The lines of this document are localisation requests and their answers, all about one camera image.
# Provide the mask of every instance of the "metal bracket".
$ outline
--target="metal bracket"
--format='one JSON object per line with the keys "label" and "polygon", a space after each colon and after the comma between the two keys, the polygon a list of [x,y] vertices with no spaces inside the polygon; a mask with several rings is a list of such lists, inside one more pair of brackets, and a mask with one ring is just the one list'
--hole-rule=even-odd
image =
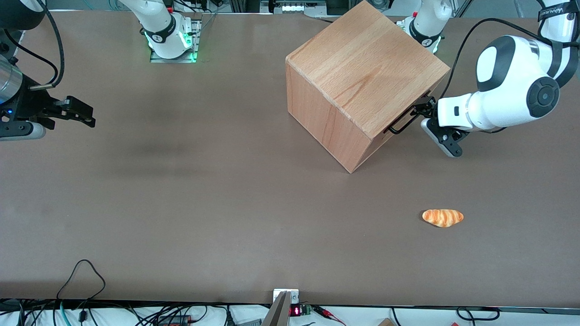
{"label": "metal bracket", "polygon": [[[399,123],[399,121],[401,121],[405,116],[407,116],[407,114],[413,118],[411,118],[411,120],[409,120],[403,127],[401,127],[401,129],[396,130],[394,126]],[[408,109],[405,110],[405,112],[403,112],[403,114],[401,114],[395,121],[393,121],[384,132],[390,131],[394,135],[398,135],[420,116],[426,118],[435,118],[436,115],[437,103],[435,102],[435,97],[423,95],[423,97],[415,101],[413,105],[411,105]]]}
{"label": "metal bracket", "polygon": [[439,144],[439,148],[443,150],[449,157],[460,157],[463,150],[459,146],[459,142],[469,135],[469,132],[450,128],[440,127],[436,119],[425,119],[424,129],[435,142]]}
{"label": "metal bracket", "polygon": [[280,295],[280,292],[284,292],[284,291],[290,292],[290,294],[291,294],[290,298],[292,300],[291,303],[293,305],[297,305],[298,304],[298,289],[274,289],[272,302],[275,302],[278,295]]}

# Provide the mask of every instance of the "metal mounting plate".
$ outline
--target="metal mounting plate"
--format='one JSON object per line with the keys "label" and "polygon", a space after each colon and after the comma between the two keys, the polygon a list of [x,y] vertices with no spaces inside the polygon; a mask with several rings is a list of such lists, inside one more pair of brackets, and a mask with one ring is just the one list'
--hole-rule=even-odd
{"label": "metal mounting plate", "polygon": [[298,304],[298,289],[274,289],[274,295],[272,298],[272,302],[276,301],[276,298],[278,297],[278,295],[280,294],[280,292],[282,291],[290,291],[290,293],[292,294],[292,304],[296,305]]}
{"label": "metal mounting plate", "polygon": [[183,52],[177,58],[174,59],[163,59],[159,57],[153,50],[151,50],[151,57],[149,62],[151,63],[195,63],[197,61],[197,51],[200,48],[200,32],[201,32],[201,20],[191,20],[191,28],[187,27],[185,33],[192,32],[192,36],[184,35],[186,42],[191,42],[193,46]]}

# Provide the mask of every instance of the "red digital display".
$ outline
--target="red digital display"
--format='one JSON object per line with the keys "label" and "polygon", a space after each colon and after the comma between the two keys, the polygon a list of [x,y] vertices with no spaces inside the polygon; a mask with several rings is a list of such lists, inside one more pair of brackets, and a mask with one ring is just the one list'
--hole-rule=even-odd
{"label": "red digital display", "polygon": [[288,312],[290,317],[302,316],[302,308],[300,305],[292,305],[290,311]]}

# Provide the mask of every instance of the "wooden box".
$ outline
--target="wooden box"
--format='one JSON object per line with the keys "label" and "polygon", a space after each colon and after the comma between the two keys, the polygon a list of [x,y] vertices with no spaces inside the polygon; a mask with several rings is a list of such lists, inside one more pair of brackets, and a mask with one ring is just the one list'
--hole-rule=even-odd
{"label": "wooden box", "polygon": [[352,173],[448,70],[362,1],[286,57],[288,111]]}

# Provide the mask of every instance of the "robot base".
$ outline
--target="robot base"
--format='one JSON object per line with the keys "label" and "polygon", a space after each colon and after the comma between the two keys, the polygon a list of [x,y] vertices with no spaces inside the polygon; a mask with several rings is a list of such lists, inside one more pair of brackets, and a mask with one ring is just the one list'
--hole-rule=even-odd
{"label": "robot base", "polygon": [[191,24],[186,24],[186,30],[182,34],[182,41],[185,45],[191,47],[183,52],[182,55],[173,59],[164,59],[158,56],[153,50],[151,50],[151,56],[149,62],[152,63],[195,63],[197,62],[197,52],[200,47],[200,31],[201,31],[201,20],[191,20],[189,17],[186,20],[190,21]]}

